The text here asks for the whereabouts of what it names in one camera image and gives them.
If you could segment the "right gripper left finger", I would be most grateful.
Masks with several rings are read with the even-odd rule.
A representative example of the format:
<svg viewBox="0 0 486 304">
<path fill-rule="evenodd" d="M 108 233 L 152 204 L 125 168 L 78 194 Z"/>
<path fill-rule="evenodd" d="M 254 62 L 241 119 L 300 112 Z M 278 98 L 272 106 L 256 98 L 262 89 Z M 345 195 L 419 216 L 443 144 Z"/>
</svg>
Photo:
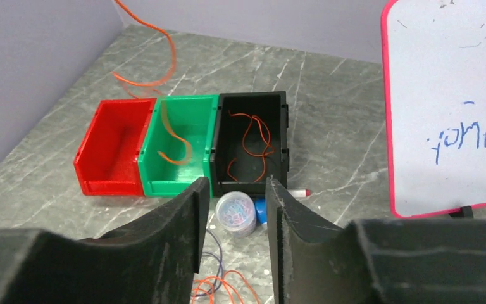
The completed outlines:
<svg viewBox="0 0 486 304">
<path fill-rule="evenodd" d="M 188 303 L 209 201 L 200 177 L 98 238 L 0 229 L 0 303 Z"/>
</svg>

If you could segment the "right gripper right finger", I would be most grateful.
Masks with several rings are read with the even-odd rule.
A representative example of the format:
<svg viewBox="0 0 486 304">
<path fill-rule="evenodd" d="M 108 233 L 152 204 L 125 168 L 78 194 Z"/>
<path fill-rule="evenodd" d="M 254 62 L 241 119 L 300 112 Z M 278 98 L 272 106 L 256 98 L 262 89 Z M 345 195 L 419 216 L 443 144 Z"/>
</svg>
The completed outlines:
<svg viewBox="0 0 486 304">
<path fill-rule="evenodd" d="M 486 220 L 359 219 L 339 227 L 265 183 L 276 303 L 486 303 Z"/>
</svg>

